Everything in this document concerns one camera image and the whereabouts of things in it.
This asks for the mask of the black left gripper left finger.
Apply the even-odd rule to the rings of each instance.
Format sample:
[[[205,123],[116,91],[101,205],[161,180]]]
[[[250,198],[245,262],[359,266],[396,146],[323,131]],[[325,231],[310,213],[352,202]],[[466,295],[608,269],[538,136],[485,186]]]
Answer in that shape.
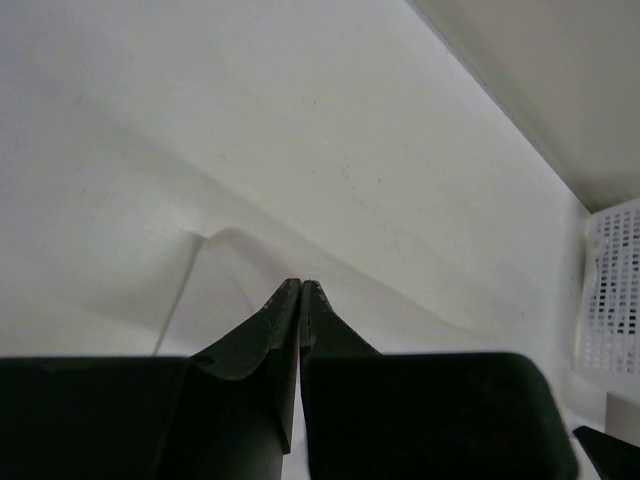
[[[1,362],[5,479],[277,479],[291,449],[300,283],[189,357]]]

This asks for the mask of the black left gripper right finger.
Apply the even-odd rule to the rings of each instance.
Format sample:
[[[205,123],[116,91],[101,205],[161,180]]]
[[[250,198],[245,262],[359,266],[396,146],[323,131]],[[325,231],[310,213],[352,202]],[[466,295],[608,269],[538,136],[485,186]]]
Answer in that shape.
[[[575,479],[550,387],[508,352],[385,355],[302,286],[300,381],[314,479]]]

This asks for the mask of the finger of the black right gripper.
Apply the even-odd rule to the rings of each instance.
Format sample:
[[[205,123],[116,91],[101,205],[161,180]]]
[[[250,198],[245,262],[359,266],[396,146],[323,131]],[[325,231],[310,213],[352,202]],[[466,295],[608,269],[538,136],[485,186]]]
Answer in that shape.
[[[601,479],[640,480],[637,446],[587,426],[576,428],[573,434]]]

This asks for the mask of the white tank top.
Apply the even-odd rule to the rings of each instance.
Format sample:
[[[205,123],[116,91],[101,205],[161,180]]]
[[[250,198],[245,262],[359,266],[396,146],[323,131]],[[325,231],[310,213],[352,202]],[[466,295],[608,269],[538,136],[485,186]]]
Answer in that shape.
[[[171,264],[129,252],[116,272],[117,285],[93,285],[81,309],[86,322],[76,347],[87,355],[192,353],[221,338],[259,311],[287,280],[316,281],[334,312],[385,355],[508,352],[532,357],[548,335],[541,321],[523,314],[451,274],[429,269],[426,286],[403,295],[322,255],[306,260],[246,232],[225,229],[185,252],[184,278]],[[293,449],[307,459],[304,425]]]

